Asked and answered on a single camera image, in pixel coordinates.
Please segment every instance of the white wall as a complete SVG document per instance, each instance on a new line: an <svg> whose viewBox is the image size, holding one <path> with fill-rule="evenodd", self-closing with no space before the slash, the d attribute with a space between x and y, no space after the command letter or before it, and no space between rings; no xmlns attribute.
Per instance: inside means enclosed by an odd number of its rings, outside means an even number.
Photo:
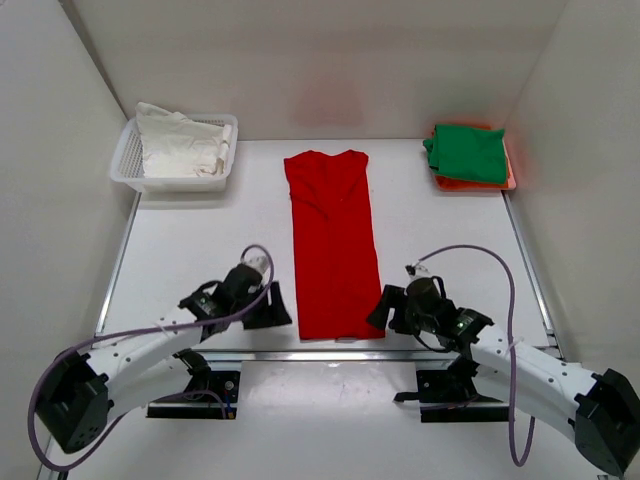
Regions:
<svg viewBox="0 0 640 480"><path fill-rule="evenodd" d="M91 332L129 211L125 117L55 0L0 0L0 479L35 478L37 376Z"/></svg>
<svg viewBox="0 0 640 480"><path fill-rule="evenodd" d="M566 0L74 0L131 116L238 116L245 139L502 124Z"/></svg>
<svg viewBox="0 0 640 480"><path fill-rule="evenodd" d="M638 0L571 0L507 132L561 339L640 391L638 25Z"/></svg>

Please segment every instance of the green cloth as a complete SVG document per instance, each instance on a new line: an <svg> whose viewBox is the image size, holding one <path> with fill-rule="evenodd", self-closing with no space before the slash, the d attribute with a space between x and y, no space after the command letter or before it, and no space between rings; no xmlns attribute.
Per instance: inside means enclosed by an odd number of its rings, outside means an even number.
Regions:
<svg viewBox="0 0 640 480"><path fill-rule="evenodd" d="M436 125L427 149L429 167L438 175L480 183L507 181L504 130L481 130L459 125Z"/></svg>

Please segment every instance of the white plastic basket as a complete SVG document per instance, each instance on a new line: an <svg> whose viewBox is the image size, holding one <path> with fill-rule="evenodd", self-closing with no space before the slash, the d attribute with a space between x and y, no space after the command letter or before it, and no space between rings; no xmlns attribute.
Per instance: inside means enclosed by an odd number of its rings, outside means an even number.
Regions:
<svg viewBox="0 0 640 480"><path fill-rule="evenodd" d="M233 115L186 115L196 122L212 125L231 125L229 156L221 175L196 178L145 178L142 169L142 142L136 119L132 118L120 135L118 146L111 160L111 179L126 183L138 192L211 192L222 191L227 186L238 143L238 119Z"/></svg>

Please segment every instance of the folded white fabric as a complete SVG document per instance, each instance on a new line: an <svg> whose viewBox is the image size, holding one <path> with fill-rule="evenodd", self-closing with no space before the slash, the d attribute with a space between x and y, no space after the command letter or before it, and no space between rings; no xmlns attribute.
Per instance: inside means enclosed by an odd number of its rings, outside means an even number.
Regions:
<svg viewBox="0 0 640 480"><path fill-rule="evenodd" d="M136 105L142 141L142 162L147 178L219 175L229 155L225 143L232 127L194 122L148 103Z"/></svg>

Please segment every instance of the folded red garment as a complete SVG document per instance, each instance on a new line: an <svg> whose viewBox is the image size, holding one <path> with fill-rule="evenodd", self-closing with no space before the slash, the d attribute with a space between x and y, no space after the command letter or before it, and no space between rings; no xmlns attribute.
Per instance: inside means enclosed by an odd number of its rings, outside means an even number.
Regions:
<svg viewBox="0 0 640 480"><path fill-rule="evenodd" d="M362 152L305 152L284 161L291 191L302 340L380 338L366 323L380 300Z"/></svg>

